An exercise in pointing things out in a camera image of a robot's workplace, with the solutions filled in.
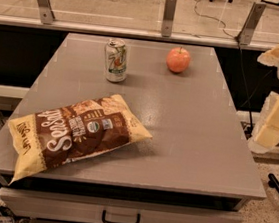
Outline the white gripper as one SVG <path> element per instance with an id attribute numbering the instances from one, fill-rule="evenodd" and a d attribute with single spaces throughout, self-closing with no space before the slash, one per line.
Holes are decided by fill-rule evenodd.
<path id="1" fill-rule="evenodd" d="M 268 67 L 279 66 L 279 44 L 258 56 L 257 61 Z M 253 153 L 265 154 L 279 143 L 279 94 L 269 93 L 264 101 L 248 147 Z"/>

